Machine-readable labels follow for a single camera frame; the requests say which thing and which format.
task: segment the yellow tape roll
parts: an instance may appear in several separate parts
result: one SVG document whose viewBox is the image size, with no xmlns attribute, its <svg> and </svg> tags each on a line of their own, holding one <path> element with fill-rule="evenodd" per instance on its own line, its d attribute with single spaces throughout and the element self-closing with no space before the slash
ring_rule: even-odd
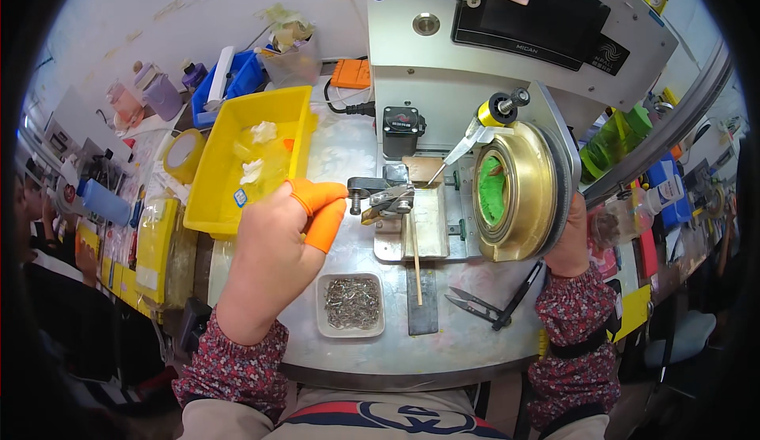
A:
<svg viewBox="0 0 760 440">
<path fill-rule="evenodd" d="M 494 119 L 493 115 L 491 115 L 491 110 L 489 109 L 489 101 L 485 101 L 480 105 L 477 110 L 477 118 L 480 120 L 480 123 L 483 124 L 484 127 L 504 126 L 501 123 L 496 122 L 496 119 Z"/>
<path fill-rule="evenodd" d="M 206 139 L 200 131 L 185 130 L 177 135 L 164 152 L 164 170 L 183 185 L 189 185 L 195 179 L 205 146 Z"/>
</svg>

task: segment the white wall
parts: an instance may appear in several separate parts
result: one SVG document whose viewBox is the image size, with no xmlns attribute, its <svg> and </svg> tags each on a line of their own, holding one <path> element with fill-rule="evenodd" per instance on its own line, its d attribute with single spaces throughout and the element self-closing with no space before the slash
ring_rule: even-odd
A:
<svg viewBox="0 0 760 440">
<path fill-rule="evenodd" d="M 659 93 L 668 86 L 677 97 L 683 98 L 707 62 L 720 31 L 702 0 L 668 0 L 663 17 L 689 47 L 691 55 L 680 45 L 670 57 L 654 91 Z"/>
<path fill-rule="evenodd" d="M 276 2 L 300 11 L 317 25 L 323 58 L 366 54 L 366 36 L 349 0 L 175 1 L 68 0 L 39 59 L 42 62 L 52 55 L 55 62 L 43 65 L 30 86 L 39 101 L 39 113 L 34 114 L 47 120 L 73 84 L 93 112 L 100 108 L 111 117 L 105 93 L 114 79 L 128 85 L 136 97 L 140 95 L 132 86 L 131 68 L 136 60 L 157 63 L 183 89 L 179 67 L 183 59 L 211 68 L 224 46 L 244 48 L 267 24 L 255 15 Z M 366 0 L 355 1 L 366 22 Z M 161 14 L 173 2 L 181 6 Z M 130 40 L 129 35 L 137 33 Z"/>
</svg>

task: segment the purple bottle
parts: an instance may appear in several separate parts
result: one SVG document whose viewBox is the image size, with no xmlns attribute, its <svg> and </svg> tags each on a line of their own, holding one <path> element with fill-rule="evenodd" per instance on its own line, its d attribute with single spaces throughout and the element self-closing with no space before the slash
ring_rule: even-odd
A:
<svg viewBox="0 0 760 440">
<path fill-rule="evenodd" d="M 203 82 L 203 78 L 206 77 L 208 71 L 203 63 L 194 64 L 190 62 L 190 59 L 182 61 L 182 70 L 185 75 L 182 76 L 182 83 L 185 84 L 185 88 L 194 93 L 195 89 Z"/>
<path fill-rule="evenodd" d="M 132 70 L 137 72 L 135 87 L 143 91 L 143 101 L 149 103 L 165 122 L 173 119 L 182 109 L 182 96 L 169 82 L 169 76 L 163 74 L 153 63 L 143 65 L 138 61 Z"/>
</svg>

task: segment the gold reel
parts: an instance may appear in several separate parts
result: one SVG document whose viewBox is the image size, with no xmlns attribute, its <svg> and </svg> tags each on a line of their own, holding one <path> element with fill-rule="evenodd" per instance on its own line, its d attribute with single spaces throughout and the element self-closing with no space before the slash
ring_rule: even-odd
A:
<svg viewBox="0 0 760 440">
<path fill-rule="evenodd" d="M 529 123 L 516 121 L 509 126 L 511 133 L 496 134 L 491 143 L 480 148 L 473 179 L 480 252 L 493 262 L 525 260 L 539 254 L 557 212 L 556 168 L 546 139 Z M 489 204 L 498 188 L 491 188 L 490 197 L 487 192 L 481 199 L 481 180 L 486 182 L 496 162 L 504 174 L 503 209 L 498 202 Z"/>
</svg>

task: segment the lavender water bottle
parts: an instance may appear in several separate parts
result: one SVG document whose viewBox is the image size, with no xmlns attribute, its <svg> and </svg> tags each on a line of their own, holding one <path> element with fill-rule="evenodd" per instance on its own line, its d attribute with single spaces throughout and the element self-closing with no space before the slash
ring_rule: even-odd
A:
<svg viewBox="0 0 760 440">
<path fill-rule="evenodd" d="M 135 75 L 135 86 L 143 91 L 143 101 L 149 103 L 159 117 L 166 122 L 173 119 L 182 109 L 182 96 L 174 85 L 169 82 L 169 76 L 162 73 L 157 65 L 140 61 L 132 66 Z"/>
</svg>

